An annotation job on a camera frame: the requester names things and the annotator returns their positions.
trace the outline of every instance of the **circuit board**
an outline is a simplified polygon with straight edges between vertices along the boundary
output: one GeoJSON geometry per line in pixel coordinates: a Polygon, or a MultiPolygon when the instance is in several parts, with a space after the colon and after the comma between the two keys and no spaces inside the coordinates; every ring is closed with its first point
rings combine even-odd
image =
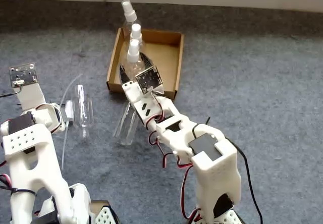
{"type": "Polygon", "coordinates": [[[38,82],[35,64],[24,64],[16,67],[10,67],[11,86],[28,85],[38,82]]]}
{"type": "Polygon", "coordinates": [[[163,84],[156,66],[150,67],[136,75],[136,80],[143,94],[163,84]]]}

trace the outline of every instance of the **clear plastic tube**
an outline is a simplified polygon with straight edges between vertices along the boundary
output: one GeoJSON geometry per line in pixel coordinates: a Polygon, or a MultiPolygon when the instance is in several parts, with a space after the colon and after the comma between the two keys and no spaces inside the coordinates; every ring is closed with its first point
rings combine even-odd
{"type": "Polygon", "coordinates": [[[66,128],[65,128],[65,136],[64,136],[63,152],[62,152],[62,164],[61,164],[62,171],[64,170],[64,155],[65,155],[65,147],[66,147],[66,139],[67,139],[68,127],[69,127],[69,121],[66,122],[66,128]]]}
{"type": "Polygon", "coordinates": [[[83,74],[79,74],[78,76],[76,76],[70,83],[69,85],[66,87],[65,91],[64,91],[64,94],[63,94],[63,97],[61,99],[61,102],[60,102],[60,107],[62,106],[63,102],[64,102],[64,99],[65,99],[65,96],[69,90],[69,88],[71,87],[71,85],[79,78],[81,77],[83,74]]]}

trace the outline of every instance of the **cardboard box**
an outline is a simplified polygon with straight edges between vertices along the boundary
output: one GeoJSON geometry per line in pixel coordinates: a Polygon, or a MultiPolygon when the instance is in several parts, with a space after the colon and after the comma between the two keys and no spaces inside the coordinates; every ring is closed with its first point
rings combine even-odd
{"type": "MultiPolygon", "coordinates": [[[[184,35],[158,30],[142,30],[141,33],[146,43],[146,54],[157,66],[163,80],[165,95],[174,99],[180,81],[184,35]]],[[[106,78],[111,92],[123,93],[117,69],[120,60],[125,58],[125,53],[124,34],[122,28],[119,28],[106,78]]]]}

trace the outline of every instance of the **black cable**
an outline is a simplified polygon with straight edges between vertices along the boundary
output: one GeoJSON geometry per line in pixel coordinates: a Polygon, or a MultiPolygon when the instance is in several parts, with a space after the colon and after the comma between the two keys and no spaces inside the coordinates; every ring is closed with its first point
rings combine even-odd
{"type": "Polygon", "coordinates": [[[192,128],[192,133],[193,133],[194,139],[196,139],[195,128],[196,128],[198,125],[200,125],[200,123],[197,123],[197,124],[192,128]]]}
{"type": "Polygon", "coordinates": [[[252,184],[251,184],[251,177],[250,177],[250,171],[249,171],[249,165],[248,165],[248,160],[247,160],[247,157],[246,155],[244,155],[243,151],[233,142],[231,141],[229,138],[226,137],[226,139],[238,150],[238,152],[241,154],[241,156],[243,157],[244,159],[244,163],[246,165],[246,170],[247,170],[247,176],[248,176],[248,183],[249,183],[249,188],[250,188],[250,193],[251,193],[251,197],[252,197],[252,200],[253,200],[253,203],[257,209],[257,212],[259,214],[259,217],[260,217],[260,224],[262,224],[262,215],[261,215],[261,212],[260,212],[260,209],[258,207],[258,204],[257,204],[257,201],[256,201],[256,198],[254,197],[254,193],[253,193],[253,188],[252,188],[252,184]]]}
{"type": "Polygon", "coordinates": [[[19,86],[19,91],[18,92],[0,95],[0,98],[4,98],[4,97],[12,96],[12,95],[15,95],[15,94],[19,94],[21,91],[22,91],[22,85],[19,86]]]}
{"type": "Polygon", "coordinates": [[[36,193],[34,191],[28,190],[28,189],[17,189],[17,188],[12,188],[11,189],[11,194],[17,193],[17,192],[28,192],[28,193],[31,193],[33,195],[36,195],[36,193]]]}
{"type": "Polygon", "coordinates": [[[2,163],[0,163],[0,167],[4,166],[7,163],[7,161],[3,161],[2,163]]]}
{"type": "MultiPolygon", "coordinates": [[[[207,120],[206,120],[206,122],[205,122],[205,124],[206,124],[206,125],[208,124],[208,122],[210,121],[210,119],[211,119],[211,117],[208,117],[208,118],[207,118],[207,120]]],[[[198,125],[200,125],[200,123],[197,123],[197,124],[192,128],[192,134],[193,134],[193,136],[194,136],[194,139],[196,139],[196,138],[197,138],[197,137],[196,137],[196,134],[195,134],[195,128],[196,128],[198,125]]]]}
{"type": "Polygon", "coordinates": [[[31,193],[33,195],[36,195],[36,193],[34,191],[28,190],[28,189],[8,188],[8,187],[5,187],[5,186],[0,186],[0,189],[10,190],[11,194],[17,193],[17,192],[28,192],[28,193],[31,193]]]}

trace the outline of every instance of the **wire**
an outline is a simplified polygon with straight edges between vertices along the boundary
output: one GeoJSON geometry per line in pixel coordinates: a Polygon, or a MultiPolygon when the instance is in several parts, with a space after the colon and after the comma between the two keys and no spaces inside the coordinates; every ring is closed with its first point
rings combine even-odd
{"type": "Polygon", "coordinates": [[[2,174],[1,176],[5,177],[5,178],[6,178],[6,180],[7,180],[7,182],[8,182],[8,184],[9,184],[9,186],[10,186],[10,187],[12,187],[12,182],[11,182],[11,179],[10,179],[9,175],[7,175],[7,174],[2,174]]]}
{"type": "Polygon", "coordinates": [[[161,117],[162,115],[161,114],[155,114],[155,115],[153,115],[152,117],[150,117],[149,119],[148,119],[148,121],[146,122],[146,129],[148,130],[148,123],[151,121],[151,120],[156,120],[157,122],[159,122],[160,120],[159,119],[155,119],[156,117],[161,117]]]}
{"type": "Polygon", "coordinates": [[[193,164],[191,162],[186,164],[180,164],[180,157],[177,156],[177,167],[179,167],[180,169],[183,169],[185,167],[190,167],[192,165],[193,164]]]}
{"type": "Polygon", "coordinates": [[[189,216],[186,216],[186,213],[185,213],[185,205],[184,205],[184,192],[185,192],[185,182],[186,182],[186,179],[187,179],[187,175],[188,175],[188,172],[190,171],[190,169],[192,168],[193,166],[191,165],[190,167],[188,167],[185,171],[185,174],[184,174],[184,178],[183,178],[183,182],[182,182],[182,186],[181,186],[181,197],[180,197],[180,202],[181,202],[181,211],[182,211],[182,215],[185,219],[187,220],[193,220],[196,213],[200,210],[200,208],[196,208],[194,209],[191,214],[189,214],[189,216]]]}
{"type": "Polygon", "coordinates": [[[257,204],[257,201],[256,201],[256,198],[254,196],[254,193],[253,193],[253,188],[252,188],[252,184],[251,184],[251,177],[250,177],[250,171],[249,171],[249,165],[248,165],[248,160],[247,160],[247,157],[246,155],[243,153],[243,151],[233,142],[231,141],[229,138],[226,137],[226,139],[238,150],[238,152],[241,154],[241,156],[243,157],[244,159],[244,163],[246,165],[246,170],[247,170],[247,176],[248,176],[248,184],[249,184],[249,189],[250,189],[250,193],[251,193],[251,197],[252,197],[252,200],[253,200],[253,203],[257,209],[257,212],[259,214],[259,217],[260,217],[260,224],[263,223],[262,221],[262,215],[261,215],[261,212],[260,212],[260,209],[258,207],[258,204],[257,204]]]}
{"type": "Polygon", "coordinates": [[[66,128],[65,128],[65,136],[64,136],[63,152],[62,152],[62,166],[61,166],[62,170],[64,170],[64,155],[65,155],[65,146],[66,146],[68,127],[69,127],[69,121],[66,122],[66,128]]]}
{"type": "Polygon", "coordinates": [[[49,105],[51,107],[53,107],[55,113],[58,111],[59,113],[59,123],[50,131],[50,133],[54,133],[62,124],[62,113],[61,113],[61,110],[58,109],[56,106],[52,105],[52,104],[48,104],[48,103],[44,103],[44,104],[40,104],[39,106],[37,106],[35,109],[38,110],[40,107],[44,106],[44,105],[49,105]]]}
{"type": "Polygon", "coordinates": [[[23,86],[21,84],[21,85],[19,85],[19,91],[18,92],[0,95],[0,98],[5,98],[5,97],[8,97],[8,96],[12,96],[12,95],[15,95],[15,94],[19,94],[22,91],[22,87],[23,86]]]}
{"type": "Polygon", "coordinates": [[[29,192],[31,194],[36,195],[36,193],[32,190],[12,188],[12,181],[11,181],[9,175],[7,175],[7,174],[0,175],[0,182],[4,183],[4,185],[5,185],[5,186],[0,185],[0,189],[10,190],[11,194],[17,193],[17,192],[29,192]]]}
{"type": "Polygon", "coordinates": [[[7,161],[3,161],[2,163],[0,163],[0,167],[4,166],[7,163],[7,161]]]}
{"type": "Polygon", "coordinates": [[[194,139],[196,139],[195,128],[196,128],[198,125],[200,125],[200,123],[197,123],[197,124],[192,128],[192,133],[193,133],[194,139]]]}
{"type": "Polygon", "coordinates": [[[148,142],[149,142],[149,144],[151,145],[151,146],[154,146],[154,145],[157,145],[157,147],[160,149],[160,151],[161,151],[161,153],[162,153],[162,155],[163,155],[163,161],[162,161],[162,166],[163,166],[163,168],[165,169],[166,168],[166,164],[167,164],[167,156],[168,155],[170,155],[170,154],[173,154],[172,152],[169,152],[169,153],[164,153],[164,151],[163,151],[163,149],[162,149],[162,147],[160,146],[160,143],[159,143],[159,141],[158,141],[158,138],[156,138],[155,139],[155,141],[152,143],[151,142],[151,137],[152,137],[152,135],[154,134],[154,133],[156,133],[156,131],[153,131],[153,132],[151,132],[150,134],[149,134],[149,136],[148,136],[148,142]]]}
{"type": "Polygon", "coordinates": [[[67,94],[67,91],[69,90],[69,88],[71,87],[71,85],[79,78],[79,77],[81,77],[83,74],[79,74],[78,76],[76,76],[70,83],[69,83],[69,85],[66,87],[66,89],[65,89],[65,91],[64,91],[64,94],[63,94],[63,97],[62,97],[62,99],[61,99],[61,102],[60,102],[60,107],[62,106],[62,103],[63,103],[63,101],[64,101],[64,99],[65,99],[65,96],[66,96],[66,94],[67,94]]]}

